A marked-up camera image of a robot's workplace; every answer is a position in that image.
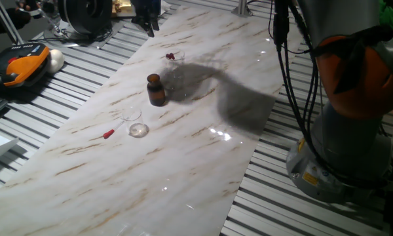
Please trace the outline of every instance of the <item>metal floor grate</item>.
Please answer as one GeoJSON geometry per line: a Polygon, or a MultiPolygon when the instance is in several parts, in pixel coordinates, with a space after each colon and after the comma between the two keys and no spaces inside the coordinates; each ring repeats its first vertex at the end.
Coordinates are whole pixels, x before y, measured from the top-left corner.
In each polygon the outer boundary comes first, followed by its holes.
{"type": "MultiPolygon", "coordinates": [[[[238,0],[167,0],[173,4],[160,22],[180,5],[231,12],[238,0]]],[[[270,3],[249,6],[253,17],[269,20],[270,3]]],[[[0,135],[20,138],[19,146],[0,157],[0,188],[54,132],[90,98],[147,40],[147,35],[126,22],[102,47],[60,49],[65,67],[34,87],[16,94],[23,104],[9,104],[0,118],[0,135]]],[[[299,50],[307,49],[302,44],[299,50]]],[[[309,55],[297,55],[290,66],[295,93],[303,107],[312,64],[309,55]]],[[[320,112],[316,105],[313,118],[320,112]]],[[[393,136],[393,113],[383,119],[393,136]]],[[[376,235],[383,229],[384,201],[375,197],[366,206],[326,204],[304,195],[288,178],[285,160],[301,137],[285,90],[272,109],[264,132],[221,230],[222,235],[376,235]]]]}

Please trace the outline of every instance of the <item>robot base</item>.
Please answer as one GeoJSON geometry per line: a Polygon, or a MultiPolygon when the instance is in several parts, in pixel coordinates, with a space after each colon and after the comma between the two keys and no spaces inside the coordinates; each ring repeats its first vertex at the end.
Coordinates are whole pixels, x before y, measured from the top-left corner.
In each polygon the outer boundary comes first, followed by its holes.
{"type": "MultiPolygon", "coordinates": [[[[313,145],[317,152],[332,168],[345,176],[370,181],[386,178],[391,172],[390,138],[374,135],[365,141],[358,138],[358,135],[366,134],[364,130],[373,130],[374,123],[377,121],[370,122],[364,127],[349,125],[352,122],[357,121],[339,117],[328,104],[311,130],[313,145]]],[[[313,152],[302,138],[291,148],[286,161],[291,180],[308,196],[328,203],[347,201],[361,203],[373,193],[373,190],[344,185],[315,159],[313,152]]]]}

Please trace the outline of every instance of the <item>white marble table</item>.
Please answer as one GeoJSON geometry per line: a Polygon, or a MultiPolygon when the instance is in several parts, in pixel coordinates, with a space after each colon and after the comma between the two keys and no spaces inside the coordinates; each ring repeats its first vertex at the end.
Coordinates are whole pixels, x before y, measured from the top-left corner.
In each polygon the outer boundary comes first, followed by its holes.
{"type": "Polygon", "coordinates": [[[267,24],[181,7],[0,190],[0,235],[218,235],[282,84],[267,24]],[[185,80],[156,108],[171,48],[185,80]],[[127,106],[149,134],[104,140],[127,106]]]}

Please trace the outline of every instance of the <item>amber bottle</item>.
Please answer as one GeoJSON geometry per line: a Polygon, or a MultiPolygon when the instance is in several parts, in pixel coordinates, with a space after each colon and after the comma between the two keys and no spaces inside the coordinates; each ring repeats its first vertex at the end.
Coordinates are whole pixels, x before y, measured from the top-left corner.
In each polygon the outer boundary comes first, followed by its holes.
{"type": "Polygon", "coordinates": [[[166,101],[164,87],[160,82],[160,76],[151,74],[147,77],[147,91],[149,92],[150,103],[154,106],[163,106],[166,101]]]}

